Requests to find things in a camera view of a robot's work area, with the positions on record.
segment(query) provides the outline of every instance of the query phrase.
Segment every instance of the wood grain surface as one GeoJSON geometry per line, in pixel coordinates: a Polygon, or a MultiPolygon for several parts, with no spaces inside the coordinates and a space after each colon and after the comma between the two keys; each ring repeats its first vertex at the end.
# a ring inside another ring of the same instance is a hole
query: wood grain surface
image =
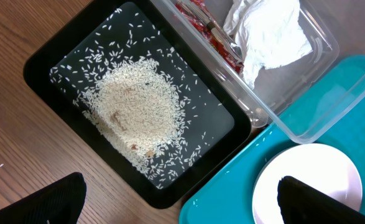
{"type": "Polygon", "coordinates": [[[25,61],[90,0],[0,0],[0,209],[81,172],[80,223],[177,223],[145,203],[24,82],[25,61]]]}

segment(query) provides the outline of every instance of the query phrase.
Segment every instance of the white plate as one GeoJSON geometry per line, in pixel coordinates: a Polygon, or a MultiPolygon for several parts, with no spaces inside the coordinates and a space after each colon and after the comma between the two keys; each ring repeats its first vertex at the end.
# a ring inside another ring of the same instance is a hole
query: white plate
{"type": "Polygon", "coordinates": [[[348,156],[331,146],[306,144],[276,155],[260,172],[252,197],[255,223],[283,224],[277,204],[277,186],[287,175],[356,211],[361,208],[362,182],[348,156]]]}

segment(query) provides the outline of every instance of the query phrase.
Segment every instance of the pile of rice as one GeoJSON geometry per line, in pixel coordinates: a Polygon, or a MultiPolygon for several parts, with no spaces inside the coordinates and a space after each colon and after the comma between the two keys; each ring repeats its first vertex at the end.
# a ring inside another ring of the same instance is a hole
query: pile of rice
{"type": "Polygon", "coordinates": [[[144,174],[147,160],[178,145],[186,128],[178,87],[156,72],[158,65],[153,59],[123,61],[83,94],[86,118],[144,174]]]}

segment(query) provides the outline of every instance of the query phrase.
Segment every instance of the clear plastic container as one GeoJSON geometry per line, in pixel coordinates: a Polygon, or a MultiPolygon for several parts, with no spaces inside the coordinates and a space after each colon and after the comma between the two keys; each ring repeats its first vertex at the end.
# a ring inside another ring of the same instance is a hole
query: clear plastic container
{"type": "MultiPolygon", "coordinates": [[[[312,105],[307,103],[302,106],[305,106],[307,111],[316,113],[301,116],[284,114],[291,105],[301,106],[299,104],[302,100],[298,99],[345,58],[365,55],[365,0],[300,1],[301,14],[298,22],[311,42],[313,52],[290,65],[261,70],[253,90],[179,13],[174,6],[175,2],[153,2],[166,18],[173,18],[169,19],[169,22],[174,29],[235,97],[251,118],[254,127],[269,123],[269,116],[291,140],[301,144],[311,143],[365,97],[363,72],[348,86],[344,78],[333,79],[332,85],[325,85],[325,88],[330,88],[329,91],[320,91],[318,96],[313,96],[312,93],[312,97],[320,100],[312,105]],[[335,88],[341,91],[334,95],[333,101],[330,102],[327,96],[333,94],[335,88]]],[[[221,25],[231,2],[232,0],[205,1],[210,12],[218,16],[216,19],[221,25]]]]}

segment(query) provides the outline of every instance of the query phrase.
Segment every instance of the white cloth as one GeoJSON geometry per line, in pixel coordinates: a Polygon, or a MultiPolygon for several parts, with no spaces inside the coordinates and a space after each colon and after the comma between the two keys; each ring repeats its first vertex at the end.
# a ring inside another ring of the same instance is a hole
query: white cloth
{"type": "Polygon", "coordinates": [[[234,0],[224,29],[241,47],[244,81],[254,88],[262,67],[288,65],[309,54],[312,47],[298,24],[299,0],[258,0],[247,7],[251,1],[234,0]]]}

